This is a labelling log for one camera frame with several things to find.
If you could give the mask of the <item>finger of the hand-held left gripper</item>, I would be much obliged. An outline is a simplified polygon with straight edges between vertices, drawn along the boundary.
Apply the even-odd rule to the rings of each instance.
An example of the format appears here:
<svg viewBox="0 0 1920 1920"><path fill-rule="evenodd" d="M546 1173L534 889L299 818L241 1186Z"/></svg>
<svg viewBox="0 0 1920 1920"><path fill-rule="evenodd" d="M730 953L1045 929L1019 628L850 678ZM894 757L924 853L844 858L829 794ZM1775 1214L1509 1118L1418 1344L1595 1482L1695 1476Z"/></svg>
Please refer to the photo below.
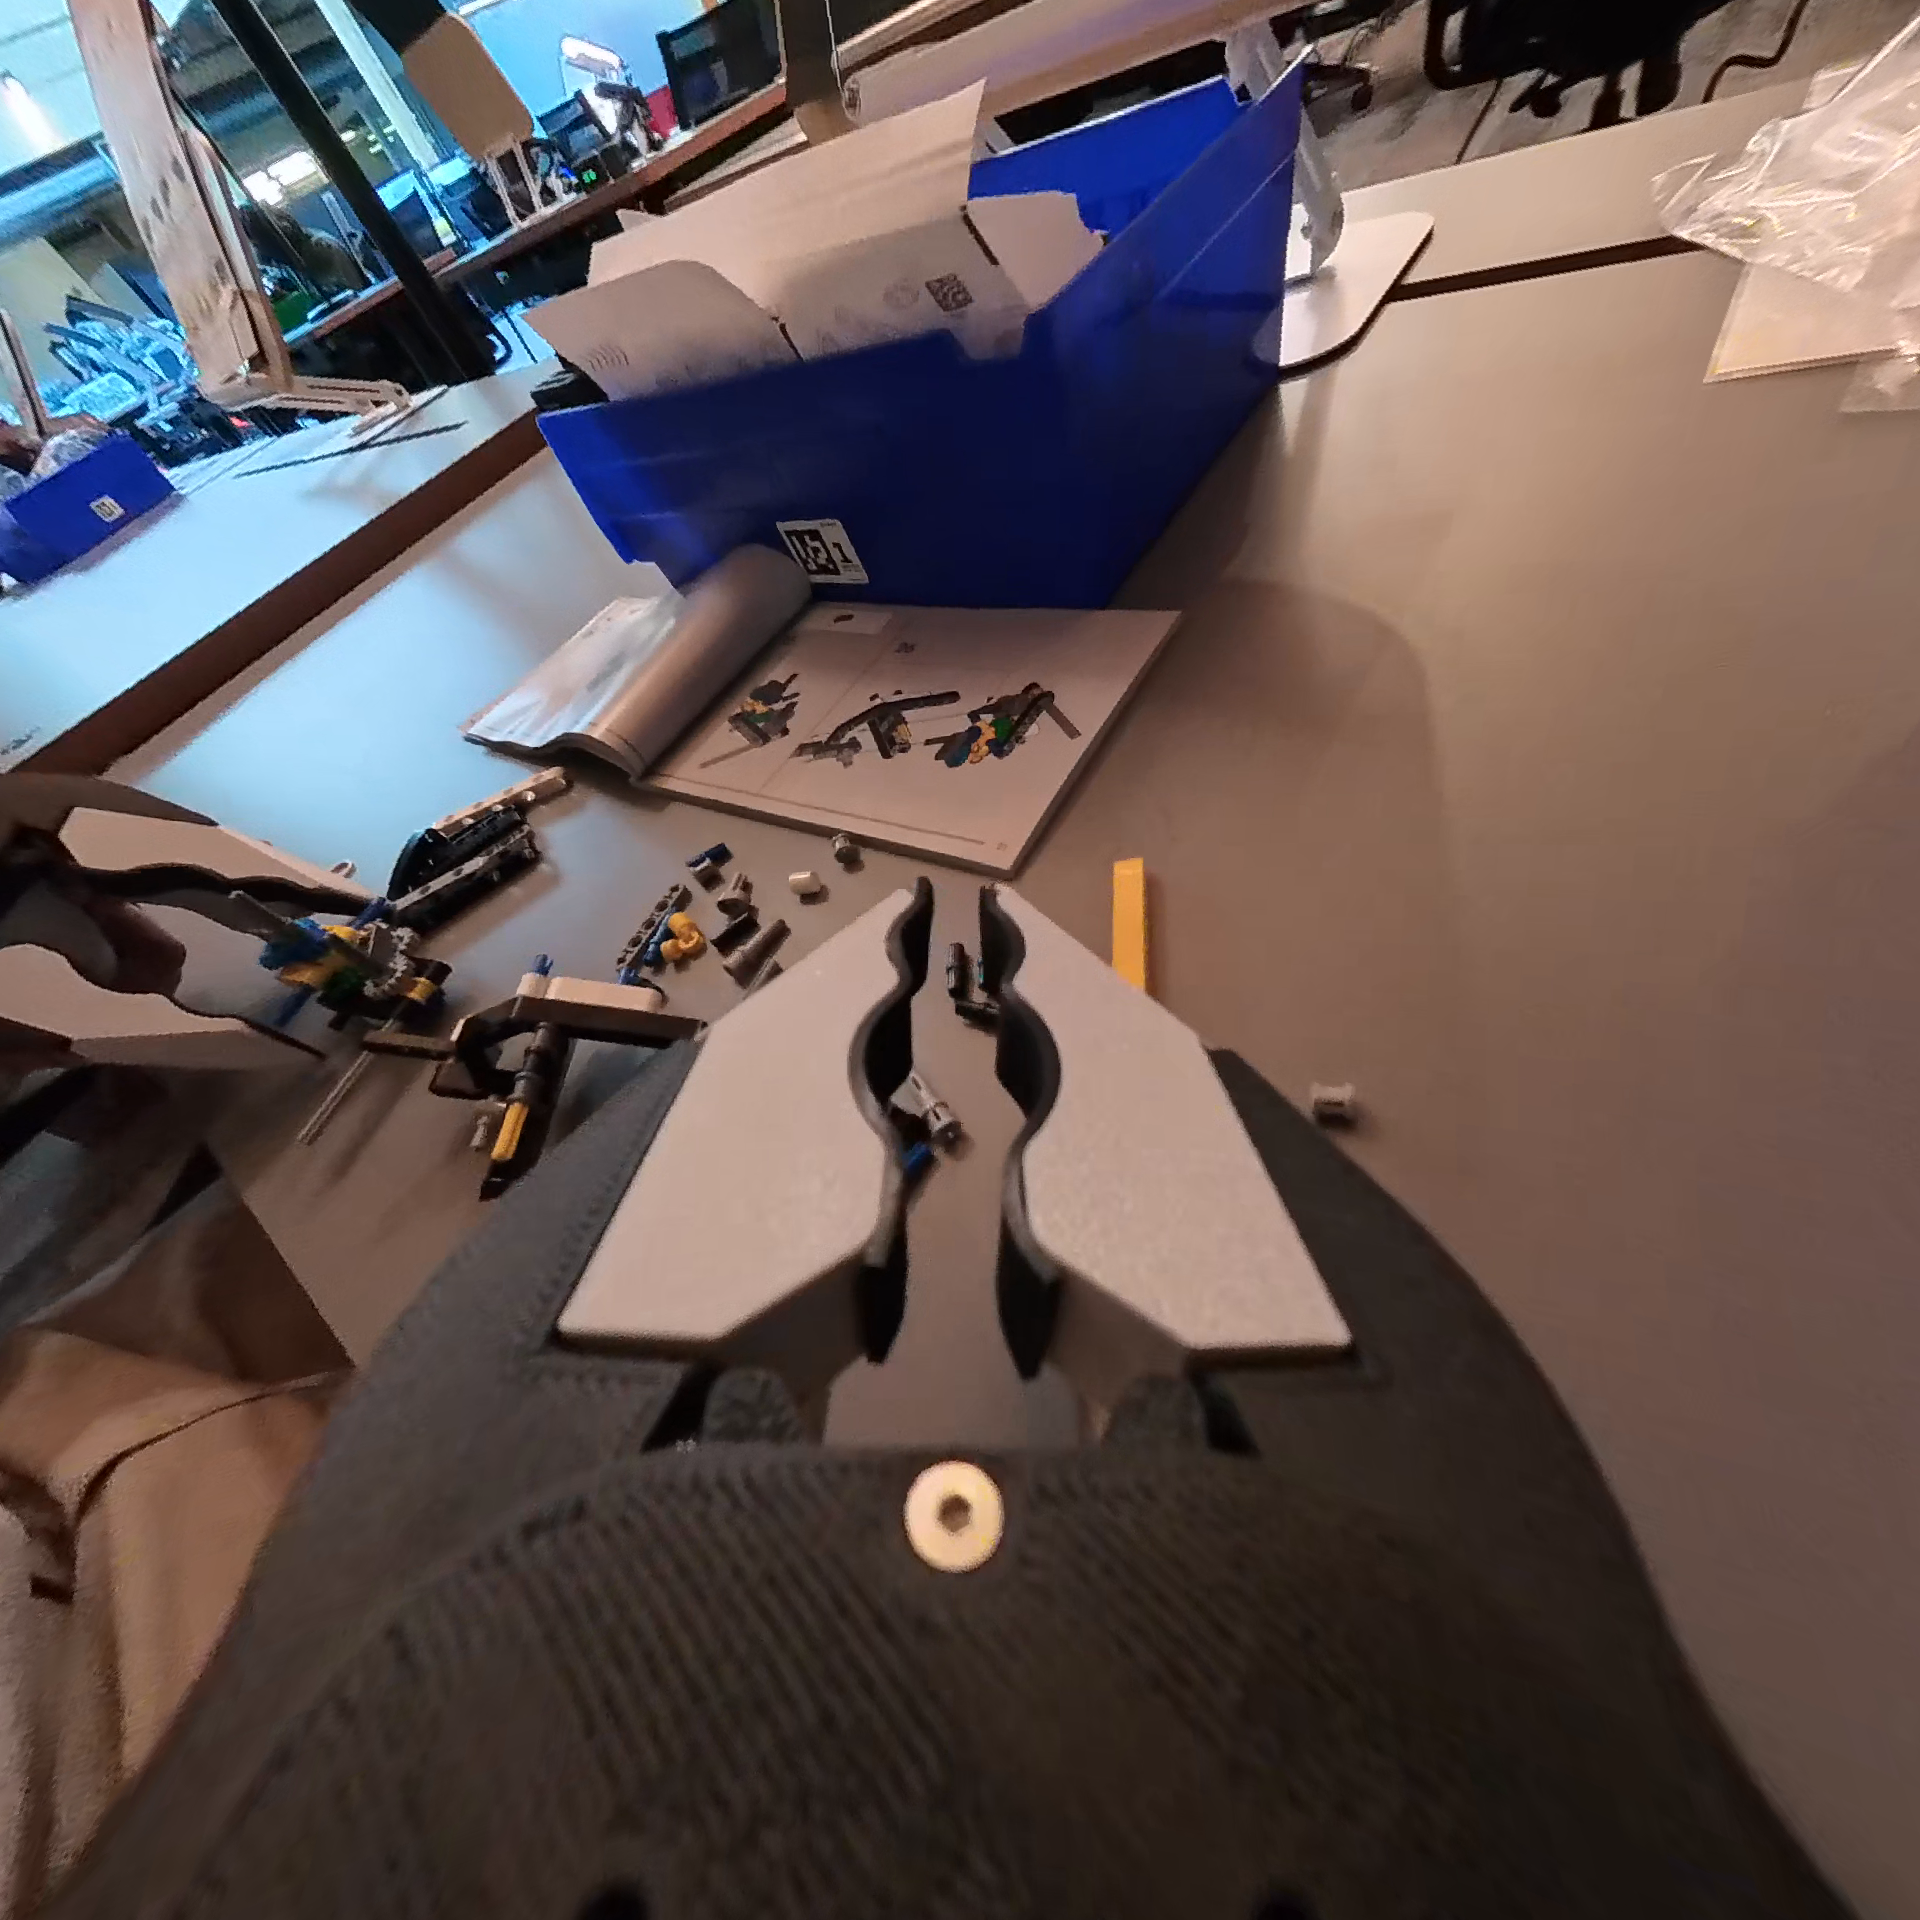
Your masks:
<svg viewBox="0 0 1920 1920"><path fill-rule="evenodd" d="M130 873L150 866L188 866L236 884L243 880L289 880L330 889L347 900L346 913L354 913L375 898L353 873L324 869L217 824L75 806L59 828L59 842L77 865L94 870Z"/></svg>
<svg viewBox="0 0 1920 1920"><path fill-rule="evenodd" d="M244 1018L100 988L46 946L3 949L3 1067L9 1072L84 1065L282 1072L323 1060L323 1050Z"/></svg>

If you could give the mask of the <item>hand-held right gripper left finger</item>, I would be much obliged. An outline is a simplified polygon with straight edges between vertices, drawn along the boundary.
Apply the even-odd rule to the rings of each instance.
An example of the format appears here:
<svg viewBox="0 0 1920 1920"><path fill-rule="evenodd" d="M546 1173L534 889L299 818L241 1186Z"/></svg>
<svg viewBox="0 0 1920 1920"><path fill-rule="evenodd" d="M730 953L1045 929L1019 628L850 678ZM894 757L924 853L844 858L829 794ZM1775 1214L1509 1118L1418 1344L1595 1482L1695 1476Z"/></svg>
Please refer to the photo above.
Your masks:
<svg viewBox="0 0 1920 1920"><path fill-rule="evenodd" d="M558 1334L745 1369L882 1363L906 1320L906 1152L932 888L891 892L699 1043Z"/></svg>

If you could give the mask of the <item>lego gear assembly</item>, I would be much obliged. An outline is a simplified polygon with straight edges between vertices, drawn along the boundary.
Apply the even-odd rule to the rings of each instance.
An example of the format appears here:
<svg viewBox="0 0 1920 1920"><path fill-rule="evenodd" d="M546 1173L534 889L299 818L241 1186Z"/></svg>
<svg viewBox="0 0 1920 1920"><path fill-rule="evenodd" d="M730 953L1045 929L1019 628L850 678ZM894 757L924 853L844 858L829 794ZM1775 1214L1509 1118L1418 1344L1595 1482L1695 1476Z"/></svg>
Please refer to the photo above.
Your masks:
<svg viewBox="0 0 1920 1920"><path fill-rule="evenodd" d="M285 922L265 938L259 965L283 988L267 1019L279 1034L308 1011L323 1011L333 1032L354 1022L425 1032L446 1002L447 968L420 953L412 929L394 924L388 900L346 924Z"/></svg>

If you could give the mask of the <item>grey and blue lego connector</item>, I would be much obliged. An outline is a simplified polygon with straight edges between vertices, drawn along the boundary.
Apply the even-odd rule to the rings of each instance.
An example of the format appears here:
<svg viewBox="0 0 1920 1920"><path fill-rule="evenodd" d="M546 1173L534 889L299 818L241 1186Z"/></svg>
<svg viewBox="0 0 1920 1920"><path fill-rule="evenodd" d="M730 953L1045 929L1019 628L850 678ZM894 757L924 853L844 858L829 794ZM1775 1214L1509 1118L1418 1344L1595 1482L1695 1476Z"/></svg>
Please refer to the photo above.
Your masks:
<svg viewBox="0 0 1920 1920"><path fill-rule="evenodd" d="M918 1070L910 1070L891 1093L887 1121L895 1132L908 1182L917 1182L964 1140L958 1114Z"/></svg>

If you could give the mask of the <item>black and grey lego subassembly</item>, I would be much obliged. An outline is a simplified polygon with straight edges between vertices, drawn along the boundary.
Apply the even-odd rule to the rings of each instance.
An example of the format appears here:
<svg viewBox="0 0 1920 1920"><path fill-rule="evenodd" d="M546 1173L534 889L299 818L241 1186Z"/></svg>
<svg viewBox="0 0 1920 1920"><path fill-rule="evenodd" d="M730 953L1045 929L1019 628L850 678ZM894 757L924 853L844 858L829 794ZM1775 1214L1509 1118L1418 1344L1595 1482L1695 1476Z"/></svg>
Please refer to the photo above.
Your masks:
<svg viewBox="0 0 1920 1920"><path fill-rule="evenodd" d="M577 1046L667 1050L703 1032L703 1019L667 1012L651 982L550 972L524 974L513 997L460 1019L430 1091L492 1114L478 1200L498 1200L539 1164Z"/></svg>

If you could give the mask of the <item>thin white lego rod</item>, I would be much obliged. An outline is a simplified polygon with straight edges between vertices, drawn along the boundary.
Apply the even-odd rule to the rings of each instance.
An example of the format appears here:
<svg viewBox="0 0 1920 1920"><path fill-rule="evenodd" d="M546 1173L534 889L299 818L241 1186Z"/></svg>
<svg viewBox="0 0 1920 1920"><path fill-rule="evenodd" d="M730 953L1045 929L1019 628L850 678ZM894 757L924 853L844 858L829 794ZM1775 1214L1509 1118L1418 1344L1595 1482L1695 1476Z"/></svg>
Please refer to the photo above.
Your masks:
<svg viewBox="0 0 1920 1920"><path fill-rule="evenodd" d="M315 1145L317 1140L323 1140L324 1132L339 1118L346 1101L369 1078L369 1070L375 1059L375 1040L377 1034L369 1034L362 1037L358 1050L354 1052L339 1082L324 1093L317 1108L307 1118L307 1122L297 1132L297 1145Z"/></svg>

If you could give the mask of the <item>lego instruction booklet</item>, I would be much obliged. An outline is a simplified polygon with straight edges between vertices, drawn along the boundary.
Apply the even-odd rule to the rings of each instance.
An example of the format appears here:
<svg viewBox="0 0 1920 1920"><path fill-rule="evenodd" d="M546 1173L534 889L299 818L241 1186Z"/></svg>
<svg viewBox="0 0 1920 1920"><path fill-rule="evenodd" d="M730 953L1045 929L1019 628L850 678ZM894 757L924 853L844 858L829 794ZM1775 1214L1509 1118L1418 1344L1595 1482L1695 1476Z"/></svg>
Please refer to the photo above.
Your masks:
<svg viewBox="0 0 1920 1920"><path fill-rule="evenodd" d="M1011 878L1180 622L1158 608L831 604L789 556L749 545L687 588L642 564L635 593L461 737Z"/></svg>

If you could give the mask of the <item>small blue bin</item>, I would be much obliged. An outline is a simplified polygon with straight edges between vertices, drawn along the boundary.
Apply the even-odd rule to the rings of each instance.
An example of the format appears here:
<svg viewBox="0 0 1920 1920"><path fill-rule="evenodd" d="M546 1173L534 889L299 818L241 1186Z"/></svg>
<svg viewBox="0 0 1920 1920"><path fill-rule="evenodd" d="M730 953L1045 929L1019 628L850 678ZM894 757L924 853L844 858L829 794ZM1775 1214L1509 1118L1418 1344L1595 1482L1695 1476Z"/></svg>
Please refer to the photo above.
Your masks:
<svg viewBox="0 0 1920 1920"><path fill-rule="evenodd" d="M4 472L20 484L3 501L3 573L15 586L50 580L177 498L169 473L130 435L83 441L77 457L41 477Z"/></svg>

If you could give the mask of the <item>person's tan trousers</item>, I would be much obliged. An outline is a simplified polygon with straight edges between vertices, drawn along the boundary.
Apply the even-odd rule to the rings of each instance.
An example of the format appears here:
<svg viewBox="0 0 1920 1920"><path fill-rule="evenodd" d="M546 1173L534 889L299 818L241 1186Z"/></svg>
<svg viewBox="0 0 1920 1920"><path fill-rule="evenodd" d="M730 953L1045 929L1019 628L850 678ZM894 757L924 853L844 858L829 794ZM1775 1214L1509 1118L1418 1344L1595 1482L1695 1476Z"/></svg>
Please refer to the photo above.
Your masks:
<svg viewBox="0 0 1920 1920"><path fill-rule="evenodd" d="M327 1403L353 1358L219 1182L4 1332L4 1510L37 1593L75 1581L81 1522L130 1459L210 1420Z"/></svg>

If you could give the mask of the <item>blue plastic bin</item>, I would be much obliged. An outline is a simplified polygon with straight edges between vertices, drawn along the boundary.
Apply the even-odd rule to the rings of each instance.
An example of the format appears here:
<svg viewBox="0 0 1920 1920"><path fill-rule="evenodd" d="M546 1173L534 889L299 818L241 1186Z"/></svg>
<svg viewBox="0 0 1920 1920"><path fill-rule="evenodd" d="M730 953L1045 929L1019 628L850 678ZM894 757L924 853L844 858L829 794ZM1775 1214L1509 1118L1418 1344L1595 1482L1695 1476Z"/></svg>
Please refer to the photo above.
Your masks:
<svg viewBox="0 0 1920 1920"><path fill-rule="evenodd" d="M543 408L628 562L675 586L785 546L828 594L1102 608L1279 380L1306 84L1225 80L985 157L985 208L1062 189L1102 236L1018 352L932 336L686 397Z"/></svg>

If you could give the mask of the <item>white cardboard box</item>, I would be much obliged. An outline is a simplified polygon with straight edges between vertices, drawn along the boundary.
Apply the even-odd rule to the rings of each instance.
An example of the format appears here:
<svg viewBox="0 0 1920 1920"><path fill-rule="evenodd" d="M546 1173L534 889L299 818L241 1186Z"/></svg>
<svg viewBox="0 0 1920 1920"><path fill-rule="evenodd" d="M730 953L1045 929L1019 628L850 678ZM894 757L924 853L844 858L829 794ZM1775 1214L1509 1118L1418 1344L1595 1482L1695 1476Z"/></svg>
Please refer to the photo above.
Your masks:
<svg viewBox="0 0 1920 1920"><path fill-rule="evenodd" d="M607 400L925 336L1019 352L1103 237L1065 189L972 194L982 97L973 83L626 224L529 328Z"/></svg>

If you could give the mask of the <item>white paper sheet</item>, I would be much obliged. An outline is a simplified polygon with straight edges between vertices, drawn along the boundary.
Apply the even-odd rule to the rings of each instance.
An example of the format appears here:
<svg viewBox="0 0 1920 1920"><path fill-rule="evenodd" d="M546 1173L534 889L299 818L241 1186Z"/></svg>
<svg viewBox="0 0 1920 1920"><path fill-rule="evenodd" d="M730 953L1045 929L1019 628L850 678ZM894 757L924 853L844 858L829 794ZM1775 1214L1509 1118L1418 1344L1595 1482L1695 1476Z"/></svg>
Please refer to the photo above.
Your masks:
<svg viewBox="0 0 1920 1920"><path fill-rule="evenodd" d="M1705 381L1837 369L1852 417L1918 409L1918 314L1814 278L1743 267L1719 324Z"/></svg>

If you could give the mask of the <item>crumpled clear plastic bag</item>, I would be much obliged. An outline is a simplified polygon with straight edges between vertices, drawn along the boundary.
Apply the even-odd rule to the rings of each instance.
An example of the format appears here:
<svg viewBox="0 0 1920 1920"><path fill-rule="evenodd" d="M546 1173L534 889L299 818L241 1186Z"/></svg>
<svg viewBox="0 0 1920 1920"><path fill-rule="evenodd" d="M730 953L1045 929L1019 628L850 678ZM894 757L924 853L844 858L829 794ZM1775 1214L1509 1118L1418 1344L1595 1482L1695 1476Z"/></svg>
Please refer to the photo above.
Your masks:
<svg viewBox="0 0 1920 1920"><path fill-rule="evenodd" d="M1766 121L1741 150L1655 178L1671 236L1842 292L1915 258L1918 24L1819 105Z"/></svg>

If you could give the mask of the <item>wooden frame stand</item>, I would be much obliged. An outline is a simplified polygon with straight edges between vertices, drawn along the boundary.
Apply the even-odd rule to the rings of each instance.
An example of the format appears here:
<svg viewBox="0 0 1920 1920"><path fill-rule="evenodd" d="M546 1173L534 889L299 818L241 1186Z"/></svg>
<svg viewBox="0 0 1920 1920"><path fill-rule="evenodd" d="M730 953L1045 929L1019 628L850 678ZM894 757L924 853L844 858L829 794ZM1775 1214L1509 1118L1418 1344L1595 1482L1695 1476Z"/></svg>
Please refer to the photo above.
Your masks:
<svg viewBox="0 0 1920 1920"><path fill-rule="evenodd" d="M70 3L69 16L102 142L198 392L236 414L350 417L357 438L413 409L417 397L388 380L299 374L219 157L177 105L150 8Z"/></svg>

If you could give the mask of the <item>black metal post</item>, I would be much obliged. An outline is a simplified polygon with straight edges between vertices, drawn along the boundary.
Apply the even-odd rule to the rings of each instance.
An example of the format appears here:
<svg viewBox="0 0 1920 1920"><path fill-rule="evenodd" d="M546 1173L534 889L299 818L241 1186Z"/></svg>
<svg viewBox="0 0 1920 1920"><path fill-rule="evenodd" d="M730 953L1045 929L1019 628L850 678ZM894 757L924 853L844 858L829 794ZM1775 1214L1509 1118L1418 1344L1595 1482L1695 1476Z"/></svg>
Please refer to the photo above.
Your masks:
<svg viewBox="0 0 1920 1920"><path fill-rule="evenodd" d="M238 49L247 56L279 107L315 153L327 180L343 194L353 218L385 258L423 336L433 344L433 371L447 385L467 385L493 372L492 339L453 301L420 254L380 202L358 160L332 125L321 97L308 88L297 60L282 45L273 24L254 3L212 3Z"/></svg>

